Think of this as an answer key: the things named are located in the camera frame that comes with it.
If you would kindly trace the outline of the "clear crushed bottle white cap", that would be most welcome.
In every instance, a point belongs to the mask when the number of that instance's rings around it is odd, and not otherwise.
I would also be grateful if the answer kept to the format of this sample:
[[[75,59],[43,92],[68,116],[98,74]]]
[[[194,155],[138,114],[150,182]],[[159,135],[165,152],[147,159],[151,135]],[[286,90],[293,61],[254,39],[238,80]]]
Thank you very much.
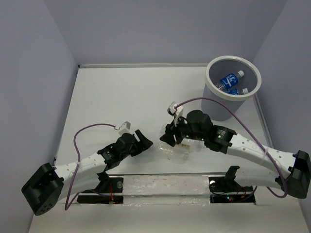
[[[157,146],[156,151],[159,156],[169,161],[175,163],[184,163],[188,159],[190,145],[179,144],[171,147],[168,144],[161,144]]]

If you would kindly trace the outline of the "large clear yellow label bottle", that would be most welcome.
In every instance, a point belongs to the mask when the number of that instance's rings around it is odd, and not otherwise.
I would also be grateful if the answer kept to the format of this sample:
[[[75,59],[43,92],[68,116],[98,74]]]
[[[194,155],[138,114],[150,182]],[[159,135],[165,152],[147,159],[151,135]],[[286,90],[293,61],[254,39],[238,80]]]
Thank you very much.
[[[180,150],[185,152],[200,152],[201,150],[206,148],[203,141],[197,141],[187,138],[183,139],[180,144],[176,144],[174,147],[171,147],[169,144],[160,141],[159,147],[165,150]]]

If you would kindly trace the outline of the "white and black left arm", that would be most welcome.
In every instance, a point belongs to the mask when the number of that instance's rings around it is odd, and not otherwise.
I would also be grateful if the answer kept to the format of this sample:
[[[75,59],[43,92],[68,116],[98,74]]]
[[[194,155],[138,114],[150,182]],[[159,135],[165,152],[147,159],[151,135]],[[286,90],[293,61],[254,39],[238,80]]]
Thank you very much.
[[[41,165],[22,187],[34,215],[50,211],[58,201],[65,199],[70,206],[71,195],[87,190],[102,192],[107,188],[107,171],[117,167],[128,156],[137,156],[153,145],[140,130],[123,133],[115,143],[109,144],[85,159],[60,166]]]

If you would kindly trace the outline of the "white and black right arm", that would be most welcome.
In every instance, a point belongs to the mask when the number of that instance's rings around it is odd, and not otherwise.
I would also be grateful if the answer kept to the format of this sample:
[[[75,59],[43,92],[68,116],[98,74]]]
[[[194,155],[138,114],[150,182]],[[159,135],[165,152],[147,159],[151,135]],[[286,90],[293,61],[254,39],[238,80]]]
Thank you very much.
[[[305,199],[311,182],[311,159],[308,153],[283,152],[245,138],[224,126],[214,125],[210,117],[200,110],[182,116],[182,109],[171,108],[173,121],[167,124],[162,142],[174,147],[184,139],[201,141],[214,152],[237,156],[267,169],[250,171],[240,165],[231,166],[223,183],[228,190],[239,186],[266,186],[280,189],[289,196]]]

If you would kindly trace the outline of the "grey bin white rim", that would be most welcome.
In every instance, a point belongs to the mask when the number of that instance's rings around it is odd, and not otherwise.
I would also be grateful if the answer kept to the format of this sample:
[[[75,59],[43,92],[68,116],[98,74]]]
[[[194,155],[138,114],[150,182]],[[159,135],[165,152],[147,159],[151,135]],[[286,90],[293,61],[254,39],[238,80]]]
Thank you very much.
[[[262,77],[250,61],[238,56],[220,56],[206,68],[202,111],[215,121],[231,118],[241,105],[261,87]]]

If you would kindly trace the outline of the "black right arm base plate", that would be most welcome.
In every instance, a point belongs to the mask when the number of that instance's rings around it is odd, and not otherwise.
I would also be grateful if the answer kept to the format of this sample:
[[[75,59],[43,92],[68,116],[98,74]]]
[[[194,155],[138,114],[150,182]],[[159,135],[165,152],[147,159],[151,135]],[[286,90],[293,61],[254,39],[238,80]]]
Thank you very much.
[[[236,182],[226,182],[225,178],[209,178],[210,203],[252,203],[255,204],[254,189],[252,186],[240,186]]]

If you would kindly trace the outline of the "blue label bottle sideways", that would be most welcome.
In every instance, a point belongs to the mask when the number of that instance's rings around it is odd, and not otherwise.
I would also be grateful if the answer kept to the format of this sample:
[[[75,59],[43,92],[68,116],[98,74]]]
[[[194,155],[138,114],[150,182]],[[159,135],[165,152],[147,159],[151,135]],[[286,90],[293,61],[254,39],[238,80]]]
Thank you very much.
[[[244,77],[244,72],[242,70],[237,73],[230,73],[226,75],[224,78],[220,79],[220,81],[215,85],[221,91],[228,91],[232,87],[236,86],[240,79]]]

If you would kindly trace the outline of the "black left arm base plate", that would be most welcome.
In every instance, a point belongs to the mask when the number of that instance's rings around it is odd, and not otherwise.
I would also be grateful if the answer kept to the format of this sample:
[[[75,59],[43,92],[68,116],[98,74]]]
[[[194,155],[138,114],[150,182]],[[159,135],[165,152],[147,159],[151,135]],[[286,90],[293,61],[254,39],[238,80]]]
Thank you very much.
[[[123,177],[110,177],[105,187],[79,194],[79,204],[123,204]]]

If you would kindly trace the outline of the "blue label Chinese text bottle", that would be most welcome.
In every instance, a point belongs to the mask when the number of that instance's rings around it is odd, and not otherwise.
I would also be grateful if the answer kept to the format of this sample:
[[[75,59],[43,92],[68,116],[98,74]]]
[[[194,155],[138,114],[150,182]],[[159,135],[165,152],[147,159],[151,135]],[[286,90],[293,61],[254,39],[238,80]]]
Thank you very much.
[[[247,88],[242,88],[242,89],[231,89],[227,92],[228,94],[231,95],[245,95],[248,94],[248,89]]]

